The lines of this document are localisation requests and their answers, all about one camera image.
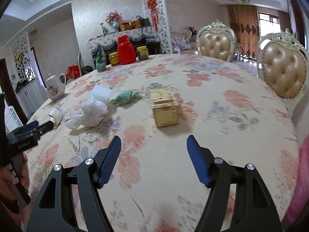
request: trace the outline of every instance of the white carved lattice partition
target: white carved lattice partition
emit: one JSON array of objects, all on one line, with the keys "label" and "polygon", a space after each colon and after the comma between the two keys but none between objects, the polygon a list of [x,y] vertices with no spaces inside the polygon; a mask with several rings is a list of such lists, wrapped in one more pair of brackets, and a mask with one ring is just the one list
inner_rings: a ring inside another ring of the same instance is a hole
[{"label": "white carved lattice partition", "polygon": [[[165,0],[156,0],[158,3],[157,13],[158,13],[158,38],[161,42],[161,50],[163,53],[173,53],[172,42],[171,42],[171,32],[169,29],[167,12]],[[143,0],[145,15],[149,18],[152,24],[151,13],[147,7],[147,0]]]},{"label": "white carved lattice partition", "polygon": [[28,33],[20,37],[12,46],[12,54],[15,62],[16,72],[20,82],[31,81],[35,78],[35,73],[30,62],[30,45]]}]

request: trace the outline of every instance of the black bag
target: black bag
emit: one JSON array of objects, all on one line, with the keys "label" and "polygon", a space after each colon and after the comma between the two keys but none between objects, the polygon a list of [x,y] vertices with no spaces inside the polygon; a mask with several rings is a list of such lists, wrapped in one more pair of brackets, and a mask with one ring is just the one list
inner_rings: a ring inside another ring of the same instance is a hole
[{"label": "black bag", "polygon": [[92,72],[93,71],[93,68],[91,66],[83,66],[81,68],[81,75],[86,75],[87,73],[89,72]]},{"label": "black bag", "polygon": [[142,27],[150,26],[150,22],[148,18],[142,18],[139,15],[137,15],[136,18],[140,21]]}]

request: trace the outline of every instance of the wooden door frame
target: wooden door frame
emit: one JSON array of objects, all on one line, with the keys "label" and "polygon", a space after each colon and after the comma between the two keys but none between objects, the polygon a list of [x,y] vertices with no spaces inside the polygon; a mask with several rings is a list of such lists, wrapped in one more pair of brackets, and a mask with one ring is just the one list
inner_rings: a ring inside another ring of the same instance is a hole
[{"label": "wooden door frame", "polygon": [[43,77],[42,77],[42,73],[41,73],[41,70],[40,70],[40,67],[39,67],[39,63],[38,63],[38,60],[37,60],[36,51],[34,50],[34,47],[31,47],[30,49],[33,50],[34,58],[35,58],[35,60],[36,60],[37,67],[38,67],[38,69],[39,69],[40,76],[41,76],[42,81],[43,81],[43,84],[44,84],[44,86],[45,86],[45,88],[46,88],[46,84],[45,84],[45,81],[44,81],[44,79],[43,79]]},{"label": "wooden door frame", "polygon": [[302,11],[297,0],[290,0],[294,12],[296,32],[295,38],[302,46],[305,46],[305,26],[302,18]]},{"label": "wooden door frame", "polygon": [[[7,63],[6,63],[5,58],[4,59],[0,59],[0,65],[1,66],[5,66],[4,67],[4,71],[5,71],[6,74],[4,74],[4,75],[8,77],[9,81],[11,81],[9,73],[7,71]],[[15,109],[18,117],[20,118],[21,122],[24,125],[27,124],[28,118],[25,115],[25,112],[22,109],[22,107],[21,107],[21,105],[20,105],[20,103],[19,103],[19,101],[17,99],[17,96],[16,96],[16,93],[14,91],[14,88],[12,87],[12,83],[10,82],[9,87],[11,88],[11,90],[9,92],[5,92],[4,87],[2,86],[2,82],[1,81],[0,81],[0,87],[1,87],[2,92],[6,93],[5,94],[5,99],[6,99],[7,103],[14,107],[14,109]]]}]

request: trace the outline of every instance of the glass jar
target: glass jar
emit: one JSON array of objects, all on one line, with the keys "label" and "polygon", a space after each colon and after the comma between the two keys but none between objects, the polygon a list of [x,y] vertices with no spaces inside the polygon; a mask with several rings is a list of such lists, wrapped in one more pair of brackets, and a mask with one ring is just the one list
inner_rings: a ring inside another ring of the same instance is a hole
[{"label": "glass jar", "polygon": [[119,60],[118,60],[118,52],[113,52],[109,54],[109,62],[111,65],[118,65]]},{"label": "glass jar", "polygon": [[140,61],[146,60],[149,57],[149,52],[147,46],[140,46],[136,48],[136,54]]}]

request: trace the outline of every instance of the metal screw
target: metal screw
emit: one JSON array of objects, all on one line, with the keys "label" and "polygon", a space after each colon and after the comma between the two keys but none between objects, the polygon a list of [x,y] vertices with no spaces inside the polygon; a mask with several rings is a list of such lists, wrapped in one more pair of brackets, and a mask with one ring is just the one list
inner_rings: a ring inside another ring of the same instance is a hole
[{"label": "metal screw", "polygon": [[55,171],[59,171],[60,169],[61,169],[61,165],[58,164],[58,165],[55,165],[55,166],[54,166],[54,170],[55,170]]},{"label": "metal screw", "polygon": [[92,158],[89,158],[89,159],[85,160],[85,164],[86,165],[91,165],[92,163],[93,163],[93,159]]},{"label": "metal screw", "polygon": [[223,159],[217,157],[217,158],[214,159],[214,162],[215,162],[216,164],[222,164],[222,163],[223,163]]},{"label": "metal screw", "polygon": [[247,168],[248,168],[249,170],[254,170],[254,169],[255,169],[255,167],[254,167],[253,164],[247,164]]}]

